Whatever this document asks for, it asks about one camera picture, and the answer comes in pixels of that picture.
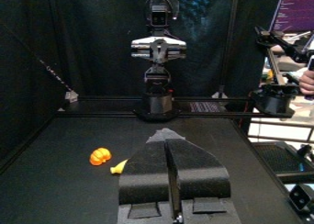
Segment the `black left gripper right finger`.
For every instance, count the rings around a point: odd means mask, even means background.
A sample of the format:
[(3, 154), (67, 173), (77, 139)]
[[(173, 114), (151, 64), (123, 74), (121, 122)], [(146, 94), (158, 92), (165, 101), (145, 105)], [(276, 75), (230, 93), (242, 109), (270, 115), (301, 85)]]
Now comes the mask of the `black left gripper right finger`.
[(166, 140), (173, 216), (226, 213), (232, 197), (230, 175), (217, 157), (188, 140)]

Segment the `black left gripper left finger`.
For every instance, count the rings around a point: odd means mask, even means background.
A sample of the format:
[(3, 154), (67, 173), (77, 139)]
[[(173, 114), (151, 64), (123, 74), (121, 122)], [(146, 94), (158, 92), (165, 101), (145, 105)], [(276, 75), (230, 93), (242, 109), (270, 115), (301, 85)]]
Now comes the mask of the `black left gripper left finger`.
[(169, 200), (166, 139), (173, 131), (161, 129), (127, 160), (119, 178), (119, 203), (141, 204)]

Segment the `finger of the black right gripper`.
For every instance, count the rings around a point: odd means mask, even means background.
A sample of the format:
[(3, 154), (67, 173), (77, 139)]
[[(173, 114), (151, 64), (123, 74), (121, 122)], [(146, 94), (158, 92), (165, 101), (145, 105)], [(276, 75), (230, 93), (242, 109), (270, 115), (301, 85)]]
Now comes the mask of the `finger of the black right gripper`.
[(151, 43), (151, 51), (153, 51), (153, 62), (158, 63), (158, 57), (159, 57), (159, 54), (158, 54), (158, 40), (155, 40)]
[(166, 61), (166, 52), (167, 52), (167, 48), (169, 48), (169, 44), (165, 40), (162, 40), (163, 42), (161, 43), (161, 47), (159, 47), (159, 53), (158, 53), (158, 63), (163, 64)]

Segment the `person hand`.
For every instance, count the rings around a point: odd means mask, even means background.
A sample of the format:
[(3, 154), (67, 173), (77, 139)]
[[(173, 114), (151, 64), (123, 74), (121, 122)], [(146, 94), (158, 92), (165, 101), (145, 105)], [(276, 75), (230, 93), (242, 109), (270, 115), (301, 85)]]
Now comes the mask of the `person hand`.
[(314, 95), (314, 71), (304, 72), (300, 78), (300, 88), (305, 95)]

